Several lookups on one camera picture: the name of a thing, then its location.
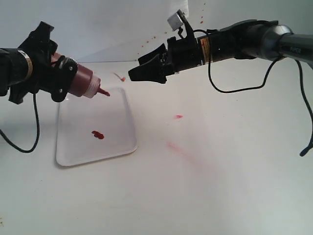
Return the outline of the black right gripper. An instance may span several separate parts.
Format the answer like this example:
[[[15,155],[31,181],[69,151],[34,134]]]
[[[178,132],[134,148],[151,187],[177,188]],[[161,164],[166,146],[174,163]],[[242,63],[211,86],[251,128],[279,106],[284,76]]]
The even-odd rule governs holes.
[[[128,71],[130,80],[165,84],[166,75],[173,75],[203,65],[200,46],[195,38],[176,39],[176,37],[171,37],[167,40],[167,46],[167,51],[165,44],[161,44],[152,52],[139,57],[140,65]],[[165,60],[163,64],[156,57],[162,55]]]

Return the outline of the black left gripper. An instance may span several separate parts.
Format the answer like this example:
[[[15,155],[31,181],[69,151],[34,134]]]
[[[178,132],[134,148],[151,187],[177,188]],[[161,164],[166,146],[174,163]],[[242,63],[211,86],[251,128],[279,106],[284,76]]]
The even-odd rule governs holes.
[[[42,90],[51,94],[51,57],[57,43],[50,39],[54,27],[40,22],[17,48],[8,50],[10,65],[9,101],[21,104],[27,93]]]

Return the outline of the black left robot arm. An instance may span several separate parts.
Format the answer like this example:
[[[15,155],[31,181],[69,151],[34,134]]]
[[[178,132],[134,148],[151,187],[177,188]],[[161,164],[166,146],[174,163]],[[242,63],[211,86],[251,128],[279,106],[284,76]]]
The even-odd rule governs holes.
[[[17,48],[0,50],[0,95],[21,104],[28,94],[42,90],[62,102],[78,71],[75,60],[56,56],[58,45],[51,40],[54,27],[40,22]]]

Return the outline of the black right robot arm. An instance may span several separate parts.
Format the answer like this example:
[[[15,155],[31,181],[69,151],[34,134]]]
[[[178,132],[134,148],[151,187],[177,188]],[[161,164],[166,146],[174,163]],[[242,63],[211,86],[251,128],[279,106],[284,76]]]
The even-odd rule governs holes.
[[[188,22],[184,25],[186,37],[171,37],[166,45],[138,59],[139,65],[128,72],[131,81],[164,84],[167,76],[231,58],[274,61],[288,57],[313,64],[312,35],[295,34],[278,21],[246,20],[220,30],[206,30],[198,38]]]

